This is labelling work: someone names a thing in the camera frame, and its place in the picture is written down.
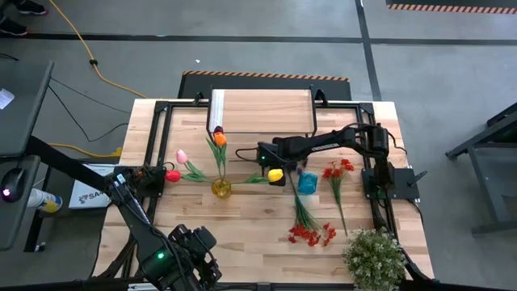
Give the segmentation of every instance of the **computer mouse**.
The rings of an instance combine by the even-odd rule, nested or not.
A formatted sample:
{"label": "computer mouse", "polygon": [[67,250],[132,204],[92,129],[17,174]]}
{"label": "computer mouse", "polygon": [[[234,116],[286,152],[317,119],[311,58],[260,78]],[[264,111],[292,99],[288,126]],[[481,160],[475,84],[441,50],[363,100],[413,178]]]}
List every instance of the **computer mouse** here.
{"label": "computer mouse", "polygon": [[15,168],[9,170],[0,183],[0,193],[5,202],[15,202],[23,195],[24,169]]}

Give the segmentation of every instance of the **small blue container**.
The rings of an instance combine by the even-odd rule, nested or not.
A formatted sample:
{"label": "small blue container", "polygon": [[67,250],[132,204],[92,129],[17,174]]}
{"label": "small blue container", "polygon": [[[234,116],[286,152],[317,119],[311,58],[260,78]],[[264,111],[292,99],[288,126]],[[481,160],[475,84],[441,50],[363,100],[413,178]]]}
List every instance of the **small blue container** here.
{"label": "small blue container", "polygon": [[316,192],[317,176],[313,173],[303,172],[298,179],[298,193],[314,194]]}

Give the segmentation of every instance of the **orange tulip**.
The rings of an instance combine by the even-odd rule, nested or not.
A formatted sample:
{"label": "orange tulip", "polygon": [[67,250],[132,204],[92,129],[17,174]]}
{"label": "orange tulip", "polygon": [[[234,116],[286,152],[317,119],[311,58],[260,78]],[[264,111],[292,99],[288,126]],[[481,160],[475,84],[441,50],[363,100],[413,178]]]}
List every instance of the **orange tulip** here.
{"label": "orange tulip", "polygon": [[224,146],[226,145],[226,137],[223,133],[219,132],[219,133],[214,133],[213,134],[213,139],[214,141],[216,142],[216,145],[218,146]]}

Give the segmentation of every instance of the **spray can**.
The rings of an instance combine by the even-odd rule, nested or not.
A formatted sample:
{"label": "spray can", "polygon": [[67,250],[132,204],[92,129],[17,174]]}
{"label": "spray can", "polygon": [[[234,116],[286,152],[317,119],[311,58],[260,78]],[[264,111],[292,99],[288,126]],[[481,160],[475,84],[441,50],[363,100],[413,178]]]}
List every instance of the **spray can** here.
{"label": "spray can", "polygon": [[40,189],[33,188],[27,202],[27,207],[36,207],[46,213],[55,213],[63,205],[63,200]]}

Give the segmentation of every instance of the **yellow cable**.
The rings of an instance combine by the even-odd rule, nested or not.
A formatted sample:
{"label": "yellow cable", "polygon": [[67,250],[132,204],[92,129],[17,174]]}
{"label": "yellow cable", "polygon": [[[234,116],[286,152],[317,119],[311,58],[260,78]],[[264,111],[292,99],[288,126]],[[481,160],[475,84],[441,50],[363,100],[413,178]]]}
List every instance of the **yellow cable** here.
{"label": "yellow cable", "polygon": [[[82,42],[82,45],[84,45],[84,48],[86,49],[86,51],[88,52],[88,55],[90,55],[90,60],[95,60],[94,58],[94,55],[93,53],[91,53],[90,51],[90,48],[88,47],[88,44],[86,44],[86,42],[84,41],[84,39],[81,37],[81,34],[78,32],[78,30],[75,28],[75,26],[72,24],[72,22],[70,22],[70,20],[68,20],[68,18],[66,17],[66,15],[61,11],[61,9],[59,9],[59,7],[56,5],[56,3],[54,3],[53,0],[49,0],[50,3],[54,6],[54,8],[56,8],[57,12],[59,12],[59,14],[63,17],[63,19],[66,20],[66,22],[72,27],[72,29],[74,30],[75,34],[78,35],[78,38],[79,40]],[[108,79],[106,79],[105,77],[103,77],[101,74],[100,74],[100,71],[99,71],[99,68],[97,68],[97,65],[96,64],[93,64],[94,66],[94,69],[95,69],[95,72],[97,72],[97,75],[99,76],[99,78],[101,78],[101,80],[103,80],[104,82],[110,84],[110,85],[113,85],[115,87],[118,87],[120,89],[123,89],[123,90],[126,90],[126,91],[129,91],[131,93],[133,93],[134,95],[138,95],[140,96],[141,98],[147,98],[147,96],[143,95],[142,93],[140,92],[137,92],[131,88],[127,88],[126,86],[122,86],[122,85],[119,85],[115,82],[112,82]]]}
{"label": "yellow cable", "polygon": [[88,155],[93,158],[112,158],[112,157],[119,157],[122,154],[122,148],[116,148],[116,151],[111,154],[93,154],[89,151],[83,150],[81,148],[78,148],[75,145],[67,145],[67,144],[57,144],[57,143],[49,143],[50,146],[56,146],[56,147],[64,147],[72,150],[76,150],[80,153],[83,153],[85,155]]}

